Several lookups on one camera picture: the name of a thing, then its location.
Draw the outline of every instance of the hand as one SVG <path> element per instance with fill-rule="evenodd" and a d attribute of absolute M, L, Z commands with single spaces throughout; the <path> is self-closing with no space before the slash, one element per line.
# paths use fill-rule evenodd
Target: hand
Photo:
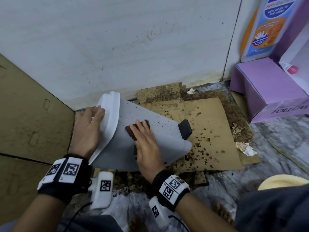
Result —
<path fill-rule="evenodd" d="M 146 121 L 143 121 L 141 124 L 137 120 L 136 125 L 138 129 L 133 125 L 130 125 L 130 128 L 137 139 L 134 141 L 137 149 L 137 164 L 141 174 L 152 183 L 156 175 L 164 170 L 165 167 L 155 135 L 148 128 Z"/>
<path fill-rule="evenodd" d="M 87 107 L 84 112 L 76 114 L 70 153 L 90 159 L 98 147 L 104 115 L 105 109 L 100 106 Z"/>

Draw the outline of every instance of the purple box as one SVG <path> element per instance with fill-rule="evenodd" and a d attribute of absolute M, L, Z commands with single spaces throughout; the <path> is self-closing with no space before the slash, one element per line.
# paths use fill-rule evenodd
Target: purple box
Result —
<path fill-rule="evenodd" d="M 309 97 L 270 58 L 238 63 L 230 90 L 245 95 L 250 123 L 309 113 Z"/>

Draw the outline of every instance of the black wristband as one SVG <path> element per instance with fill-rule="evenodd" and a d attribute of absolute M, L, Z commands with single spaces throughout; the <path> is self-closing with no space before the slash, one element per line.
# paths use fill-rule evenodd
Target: black wristband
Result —
<path fill-rule="evenodd" d="M 82 163 L 79 165 L 77 173 L 75 174 L 75 180 L 73 183 L 59 182 L 59 179 L 65 171 L 68 159 L 70 157 L 82 159 Z M 89 162 L 86 158 L 76 154 L 66 154 L 63 158 L 65 158 L 65 160 L 55 175 L 53 181 L 43 183 L 38 189 L 38 194 L 50 195 L 68 204 L 70 203 L 73 195 L 86 193 L 88 191 L 92 166 L 88 165 Z"/>
<path fill-rule="evenodd" d="M 182 184 L 187 185 L 187 188 L 183 189 L 183 191 L 179 192 L 179 194 L 176 192 L 176 189 L 182 185 Z M 184 180 L 182 180 L 179 176 L 175 175 L 173 172 L 168 171 L 168 170 L 162 170 L 160 173 L 158 173 L 156 175 L 156 177 L 154 178 L 153 182 L 152 182 L 152 186 L 153 189 L 156 192 L 156 196 L 158 198 L 159 203 L 164 206 L 167 207 L 169 210 L 171 210 L 172 212 L 175 211 L 175 208 L 177 206 L 177 204 L 180 202 L 180 200 L 182 199 L 182 197 L 190 192 L 189 189 L 189 185 L 187 183 L 184 182 Z M 166 187 L 163 193 L 160 193 L 160 189 L 161 187 Z M 171 196 L 173 194 L 178 195 L 176 201 L 174 202 L 174 204 L 172 204 L 170 202 Z"/>

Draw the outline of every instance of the wire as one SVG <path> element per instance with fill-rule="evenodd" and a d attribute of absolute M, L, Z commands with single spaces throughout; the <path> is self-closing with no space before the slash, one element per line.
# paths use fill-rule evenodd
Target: wire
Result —
<path fill-rule="evenodd" d="M 180 219 L 178 219 L 177 217 L 175 217 L 174 215 L 169 215 L 168 218 L 175 218 L 177 221 L 180 222 L 180 224 L 182 224 L 182 226 L 188 231 L 190 232 L 190 230 L 184 225 L 184 223 L 182 223 L 182 221 Z"/>
<path fill-rule="evenodd" d="M 91 204 L 92 204 L 92 202 L 86 203 L 85 205 L 81 206 L 81 208 L 80 208 L 80 209 L 74 214 L 74 216 L 71 218 L 71 220 L 69 221 L 69 223 L 67 224 L 67 226 L 66 226 L 66 228 L 64 229 L 63 232 L 66 232 L 66 231 L 67 231 L 67 229 L 69 228 L 70 224 L 72 223 L 72 221 L 74 220 L 74 218 L 77 216 L 77 214 L 78 214 L 81 210 L 83 210 L 85 207 L 87 207 L 87 206 L 89 206 L 89 205 L 91 205 Z"/>

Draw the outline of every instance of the qr code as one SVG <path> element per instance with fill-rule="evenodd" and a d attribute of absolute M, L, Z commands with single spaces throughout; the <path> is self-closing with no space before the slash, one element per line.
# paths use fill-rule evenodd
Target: qr code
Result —
<path fill-rule="evenodd" d="M 64 175 L 75 176 L 78 172 L 79 164 L 67 164 L 64 169 Z"/>
<path fill-rule="evenodd" d="M 111 190 L 111 181 L 102 180 L 100 191 L 110 191 Z"/>
<path fill-rule="evenodd" d="M 169 187 L 169 186 L 166 186 L 164 192 L 163 192 L 163 195 L 167 198 L 167 199 L 170 199 L 173 195 L 174 191 Z"/>
<path fill-rule="evenodd" d="M 177 189 L 181 184 L 179 183 L 179 181 L 176 181 L 175 179 L 173 179 L 173 180 L 169 183 L 169 185 L 170 185 L 171 187 L 173 187 L 174 189 Z"/>
<path fill-rule="evenodd" d="M 48 175 L 53 175 L 57 172 L 58 168 L 60 167 L 61 164 L 54 164 L 50 170 L 48 171 L 48 173 L 46 174 L 47 176 Z"/>
<path fill-rule="evenodd" d="M 182 183 L 184 183 L 185 181 L 183 180 L 183 179 L 181 179 L 180 177 L 176 177 L 175 178 L 177 181 L 179 181 L 180 182 L 180 184 L 182 184 Z"/>
<path fill-rule="evenodd" d="M 159 216 L 159 211 L 158 211 L 158 209 L 157 209 L 157 206 L 154 206 L 153 208 L 152 208 L 152 212 L 154 213 L 154 217 L 156 218 L 157 216 Z"/>

